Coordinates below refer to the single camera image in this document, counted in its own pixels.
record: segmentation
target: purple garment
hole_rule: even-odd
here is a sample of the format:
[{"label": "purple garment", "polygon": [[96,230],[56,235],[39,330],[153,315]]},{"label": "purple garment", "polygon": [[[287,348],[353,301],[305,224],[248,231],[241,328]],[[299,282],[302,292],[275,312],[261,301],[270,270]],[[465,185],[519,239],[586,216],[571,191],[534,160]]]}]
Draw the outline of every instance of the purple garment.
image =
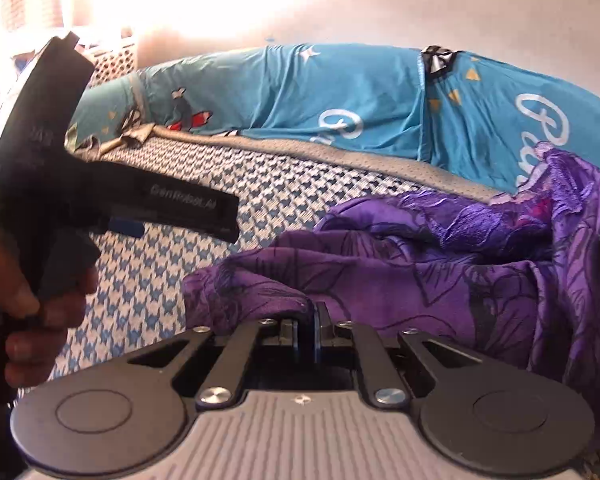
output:
[{"label": "purple garment", "polygon": [[367,196],[313,232],[197,270],[182,283],[187,327],[307,319],[308,300],[383,336],[416,327],[581,392],[600,446],[600,170],[547,143],[536,151],[514,198]]}]

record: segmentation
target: houndstooth fabric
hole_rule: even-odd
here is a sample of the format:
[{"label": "houndstooth fabric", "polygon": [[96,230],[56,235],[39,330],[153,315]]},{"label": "houndstooth fabric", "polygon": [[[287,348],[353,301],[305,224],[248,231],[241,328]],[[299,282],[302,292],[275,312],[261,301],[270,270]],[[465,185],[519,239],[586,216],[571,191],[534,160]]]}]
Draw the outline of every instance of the houndstooth fabric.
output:
[{"label": "houndstooth fabric", "polygon": [[70,332],[52,376],[106,361],[184,329],[180,280],[225,256],[266,246],[287,229],[312,229],[331,206],[369,193],[397,194],[406,180],[286,155],[152,138],[115,160],[194,180],[240,197],[241,235],[228,244],[170,226],[146,225],[142,239],[105,234],[100,286],[82,326]]}]

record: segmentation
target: purple cloth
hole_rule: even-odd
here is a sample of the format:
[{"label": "purple cloth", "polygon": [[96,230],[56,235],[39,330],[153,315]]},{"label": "purple cloth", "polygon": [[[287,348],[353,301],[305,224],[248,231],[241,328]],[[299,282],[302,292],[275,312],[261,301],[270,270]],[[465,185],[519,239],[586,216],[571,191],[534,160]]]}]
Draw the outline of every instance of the purple cloth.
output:
[{"label": "purple cloth", "polygon": [[313,232],[229,256],[182,284],[187,327],[308,316],[383,336],[416,327],[562,381],[596,412],[600,446],[600,170],[547,143],[514,197],[367,196]]}]

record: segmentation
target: silver bolt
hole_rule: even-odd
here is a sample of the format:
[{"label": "silver bolt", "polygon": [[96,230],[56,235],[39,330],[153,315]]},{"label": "silver bolt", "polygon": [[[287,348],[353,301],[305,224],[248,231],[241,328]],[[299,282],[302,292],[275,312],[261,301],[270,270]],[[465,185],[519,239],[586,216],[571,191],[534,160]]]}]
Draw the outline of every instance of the silver bolt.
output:
[{"label": "silver bolt", "polygon": [[207,388],[200,394],[200,400],[205,404],[224,404],[231,399],[231,392],[222,386]]},{"label": "silver bolt", "polygon": [[381,404],[400,404],[407,398],[407,394],[400,388],[383,388],[376,391],[376,400]]},{"label": "silver bolt", "polygon": [[309,397],[306,394],[301,394],[301,395],[298,395],[297,397],[294,397],[294,402],[296,404],[300,404],[301,406],[304,406],[305,404],[308,404],[309,402],[311,402],[311,397]]}]

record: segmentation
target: human hand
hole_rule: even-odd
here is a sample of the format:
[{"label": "human hand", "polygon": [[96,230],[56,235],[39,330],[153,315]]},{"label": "human hand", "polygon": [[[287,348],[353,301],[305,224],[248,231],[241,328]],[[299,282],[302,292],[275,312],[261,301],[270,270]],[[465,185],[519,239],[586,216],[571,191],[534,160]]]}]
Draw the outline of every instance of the human hand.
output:
[{"label": "human hand", "polygon": [[4,376],[13,388],[36,386],[49,377],[66,342],[68,328],[84,319],[86,295],[98,288],[94,267],[77,280],[74,290],[42,305],[33,295],[16,259],[0,245],[0,309],[15,318],[38,315],[40,328],[11,333],[6,341],[9,362]]}]

